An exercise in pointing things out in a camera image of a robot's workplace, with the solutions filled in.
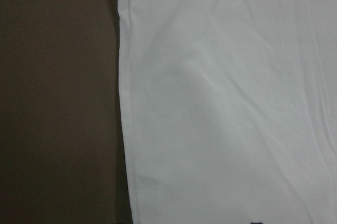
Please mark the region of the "white long-sleeve printed shirt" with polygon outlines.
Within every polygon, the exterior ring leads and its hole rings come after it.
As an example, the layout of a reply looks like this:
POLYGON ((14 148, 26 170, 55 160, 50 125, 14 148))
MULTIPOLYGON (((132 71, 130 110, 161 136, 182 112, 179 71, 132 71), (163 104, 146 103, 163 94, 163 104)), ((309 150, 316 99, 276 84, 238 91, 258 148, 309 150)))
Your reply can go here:
POLYGON ((118 0, 134 223, 336 223, 336 0, 118 0))

